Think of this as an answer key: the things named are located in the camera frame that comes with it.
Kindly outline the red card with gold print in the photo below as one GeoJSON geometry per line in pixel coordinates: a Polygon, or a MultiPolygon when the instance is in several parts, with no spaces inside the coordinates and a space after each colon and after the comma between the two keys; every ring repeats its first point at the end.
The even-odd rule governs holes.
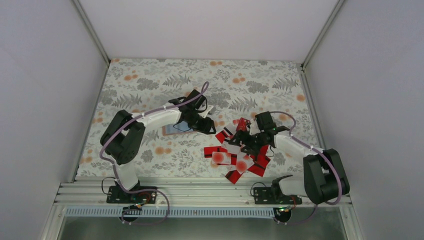
{"type": "Polygon", "coordinates": [[[251,125],[251,121],[245,118],[240,118],[237,121],[237,125],[236,125],[236,132],[242,131],[242,132],[250,132],[250,125],[251,125]]]}

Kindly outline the tan leather card holder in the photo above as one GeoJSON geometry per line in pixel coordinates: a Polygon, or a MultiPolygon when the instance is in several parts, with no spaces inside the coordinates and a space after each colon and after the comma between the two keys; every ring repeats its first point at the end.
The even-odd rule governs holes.
{"type": "Polygon", "coordinates": [[[188,127],[186,122],[181,122],[178,124],[169,124],[162,127],[162,135],[163,136],[172,136],[179,134],[188,134],[193,132],[193,130],[188,127]]]}

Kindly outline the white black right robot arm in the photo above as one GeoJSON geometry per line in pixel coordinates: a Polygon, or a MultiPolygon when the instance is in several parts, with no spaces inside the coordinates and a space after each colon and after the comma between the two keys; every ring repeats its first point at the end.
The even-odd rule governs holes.
{"type": "Polygon", "coordinates": [[[285,175],[272,181],[270,195],[278,204],[284,203],[290,196],[301,196],[309,198],[316,205],[336,205],[342,196],[350,192],[339,153],[333,148],[321,149],[308,145],[289,130],[276,127],[253,135],[239,130],[226,143],[254,156],[259,156],[261,147],[269,145],[300,161],[302,176],[285,175]]]}

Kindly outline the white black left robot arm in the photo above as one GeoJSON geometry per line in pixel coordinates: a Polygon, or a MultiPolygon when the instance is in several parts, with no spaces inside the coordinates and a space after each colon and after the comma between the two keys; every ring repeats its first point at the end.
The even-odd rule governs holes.
{"type": "Polygon", "coordinates": [[[132,114],[126,110],[119,111],[100,138],[102,148],[99,157],[112,164],[115,181],[120,187],[119,196],[131,203],[139,197],[139,179],[133,166],[145,133],[164,126],[186,122],[198,133],[214,135],[214,121],[208,114],[214,110],[209,105],[205,110],[163,106],[146,113],[132,114]]]}

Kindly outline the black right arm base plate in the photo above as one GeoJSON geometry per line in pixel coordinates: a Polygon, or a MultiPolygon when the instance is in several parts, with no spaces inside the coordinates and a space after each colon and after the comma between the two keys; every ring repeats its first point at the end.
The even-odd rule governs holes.
{"type": "Polygon", "coordinates": [[[296,195],[284,195],[272,187],[254,187],[251,190],[256,205],[301,205],[302,199],[296,195]]]}

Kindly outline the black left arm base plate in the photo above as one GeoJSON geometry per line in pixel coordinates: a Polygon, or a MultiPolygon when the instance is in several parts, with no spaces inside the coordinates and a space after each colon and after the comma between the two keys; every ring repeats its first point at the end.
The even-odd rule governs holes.
{"type": "Polygon", "coordinates": [[[156,202],[155,186],[136,186],[133,191],[143,190],[138,193],[124,192],[120,186],[110,186],[107,193],[106,202],[108,204],[154,204],[156,202]]]}

